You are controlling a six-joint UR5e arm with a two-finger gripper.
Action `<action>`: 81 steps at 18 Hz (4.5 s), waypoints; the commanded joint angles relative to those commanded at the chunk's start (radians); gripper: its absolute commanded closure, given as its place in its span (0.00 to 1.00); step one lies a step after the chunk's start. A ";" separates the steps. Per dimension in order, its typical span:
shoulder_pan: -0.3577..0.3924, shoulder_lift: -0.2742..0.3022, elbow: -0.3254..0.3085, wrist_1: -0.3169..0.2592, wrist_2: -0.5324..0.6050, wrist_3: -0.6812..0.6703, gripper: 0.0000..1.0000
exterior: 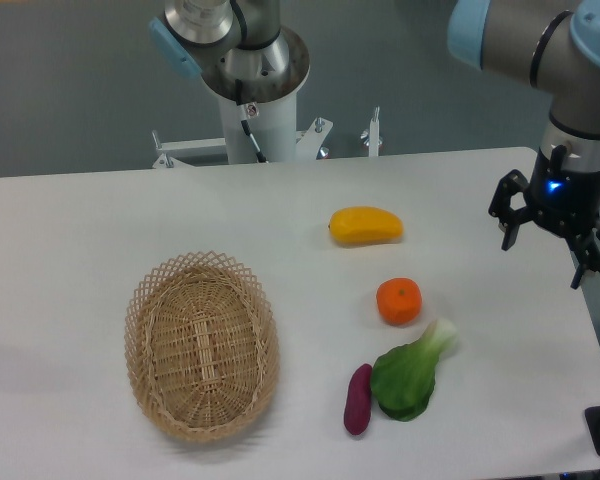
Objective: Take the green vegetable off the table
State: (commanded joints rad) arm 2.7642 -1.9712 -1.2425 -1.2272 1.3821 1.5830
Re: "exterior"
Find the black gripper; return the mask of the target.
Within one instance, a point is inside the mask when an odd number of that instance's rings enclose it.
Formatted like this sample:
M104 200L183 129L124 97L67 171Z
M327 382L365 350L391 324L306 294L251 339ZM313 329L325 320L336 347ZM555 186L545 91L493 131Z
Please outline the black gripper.
M539 151L529 183L519 170L511 170L498 181L488 213L498 219L503 251L515 244L531 214L539 227L566 238L577 263L571 288L578 289L588 273L600 273L600 171L554 171L551 166ZM525 202L513 208L518 194Z

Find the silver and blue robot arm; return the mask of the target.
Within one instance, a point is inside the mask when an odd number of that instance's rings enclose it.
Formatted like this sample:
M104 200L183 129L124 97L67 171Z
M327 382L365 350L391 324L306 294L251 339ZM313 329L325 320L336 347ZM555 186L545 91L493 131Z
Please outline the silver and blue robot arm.
M168 1L149 33L179 75L201 78L218 99L230 162L317 156L317 131L296 133L309 54L278 2ZM579 286L600 273L600 1L460 1L447 46L476 69L551 95L532 175L504 176L489 212L504 248L527 222L564 239Z

